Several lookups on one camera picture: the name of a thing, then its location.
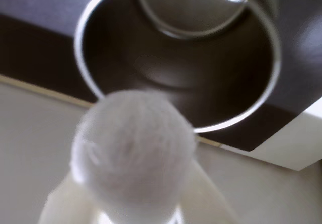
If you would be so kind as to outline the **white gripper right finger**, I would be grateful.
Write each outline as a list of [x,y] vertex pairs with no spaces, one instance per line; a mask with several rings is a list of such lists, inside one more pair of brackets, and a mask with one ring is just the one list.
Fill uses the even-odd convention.
[[240,223],[218,187],[192,158],[176,158],[177,203],[173,223]]

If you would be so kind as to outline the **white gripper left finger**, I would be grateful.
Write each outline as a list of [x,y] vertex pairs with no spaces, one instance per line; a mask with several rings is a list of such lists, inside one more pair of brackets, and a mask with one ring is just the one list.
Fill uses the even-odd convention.
[[47,196],[38,223],[98,223],[97,204],[69,172]]

